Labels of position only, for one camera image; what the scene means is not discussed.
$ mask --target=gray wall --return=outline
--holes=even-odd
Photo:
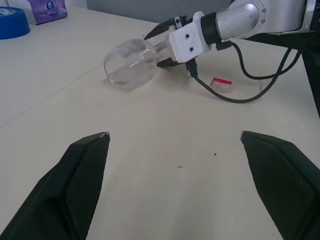
[[[191,17],[227,8],[231,0],[87,0],[88,9],[160,23],[178,15]]]

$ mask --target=clear plastic cup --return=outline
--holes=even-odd
[[[132,88],[151,80],[157,67],[159,47],[131,39],[110,51],[104,59],[108,78],[117,86]]]

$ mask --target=white table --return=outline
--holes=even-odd
[[[104,55],[155,24],[77,7],[68,13],[0,41],[0,232],[69,144],[109,131],[88,240],[282,239],[257,194],[240,135],[291,141],[320,167],[320,122],[302,59],[250,104],[212,97],[183,66],[159,69],[125,93],[105,80]],[[236,42],[254,75],[275,72],[285,52]],[[207,82],[233,80],[232,96],[262,87],[243,76],[232,49],[212,50],[198,65]]]

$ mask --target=robotic arm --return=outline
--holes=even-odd
[[[320,0],[234,0],[228,9],[204,15],[196,12],[192,19],[174,17],[159,24],[144,39],[174,28],[165,42],[171,58],[158,62],[158,67],[174,67],[185,63],[190,75],[216,97],[232,103],[249,103],[263,96],[277,78],[289,71],[302,54],[313,98],[320,116]],[[252,76],[244,67],[240,48],[230,38],[246,39],[287,47],[275,74]],[[218,50],[234,47],[243,73],[254,80],[272,79],[258,95],[248,99],[233,99],[221,95],[199,77],[195,58],[216,44]],[[292,49],[298,52],[292,63],[283,69]]]
[[[169,35],[168,45],[173,60],[185,63],[221,40],[308,33],[320,29],[319,21],[319,0],[236,0],[217,13],[196,12],[192,22]]]

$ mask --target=purple tissue box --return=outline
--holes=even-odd
[[[29,24],[38,25],[68,16],[65,0],[8,0],[10,7],[23,9]]]

